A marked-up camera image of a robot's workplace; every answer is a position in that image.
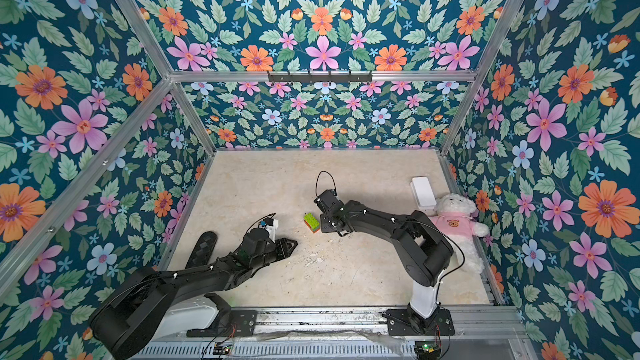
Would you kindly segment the lime green lego brick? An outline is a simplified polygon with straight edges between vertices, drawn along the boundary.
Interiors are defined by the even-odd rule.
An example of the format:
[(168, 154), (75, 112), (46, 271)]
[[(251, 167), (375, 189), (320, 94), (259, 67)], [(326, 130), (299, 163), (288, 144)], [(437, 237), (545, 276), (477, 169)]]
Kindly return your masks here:
[(306, 213), (303, 216), (303, 221), (304, 221), (305, 225), (309, 229), (310, 228), (316, 228), (316, 227), (320, 227), (321, 228), (320, 221), (318, 221), (318, 219), (312, 213)]

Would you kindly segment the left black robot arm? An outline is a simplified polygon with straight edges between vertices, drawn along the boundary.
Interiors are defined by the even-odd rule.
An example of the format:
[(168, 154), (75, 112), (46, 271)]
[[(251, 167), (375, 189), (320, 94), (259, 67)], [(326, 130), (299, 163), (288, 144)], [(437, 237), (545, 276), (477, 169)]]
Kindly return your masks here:
[(273, 240), (267, 230), (255, 228), (213, 263), (178, 271), (140, 268), (90, 316), (93, 336), (113, 358), (129, 359), (155, 338), (208, 328), (222, 306), (214, 293), (232, 290), (290, 258), (297, 246), (295, 240)]

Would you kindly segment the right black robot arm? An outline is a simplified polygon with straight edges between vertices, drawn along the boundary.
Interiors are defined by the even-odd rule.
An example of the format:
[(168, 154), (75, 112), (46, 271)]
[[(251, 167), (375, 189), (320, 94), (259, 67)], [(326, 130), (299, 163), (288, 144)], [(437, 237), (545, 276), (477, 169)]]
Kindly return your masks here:
[(453, 245), (429, 217), (415, 211), (396, 215), (369, 208), (358, 201), (344, 203), (337, 192), (328, 189), (314, 203), (320, 210), (323, 233), (345, 236), (365, 233), (390, 243), (403, 269), (413, 280), (409, 314), (421, 322), (435, 315), (439, 307), (441, 278), (454, 255)]

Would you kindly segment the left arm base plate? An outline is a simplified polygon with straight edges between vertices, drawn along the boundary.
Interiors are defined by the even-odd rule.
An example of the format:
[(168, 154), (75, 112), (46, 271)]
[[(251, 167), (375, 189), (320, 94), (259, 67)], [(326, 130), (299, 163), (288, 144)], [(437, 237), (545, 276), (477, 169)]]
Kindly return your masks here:
[(253, 310), (224, 310), (209, 327), (188, 330), (186, 335), (188, 338), (251, 337), (257, 325), (257, 316), (258, 312)]

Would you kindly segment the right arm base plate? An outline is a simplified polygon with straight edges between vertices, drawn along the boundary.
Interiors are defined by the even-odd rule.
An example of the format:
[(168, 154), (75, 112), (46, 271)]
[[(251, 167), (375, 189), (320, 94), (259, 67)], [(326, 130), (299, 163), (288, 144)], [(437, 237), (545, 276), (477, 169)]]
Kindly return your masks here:
[(450, 311), (441, 306), (436, 307), (431, 316), (420, 316), (410, 306), (399, 309), (388, 309), (382, 313), (387, 321), (388, 334), (394, 337), (408, 336), (453, 336), (455, 327)]

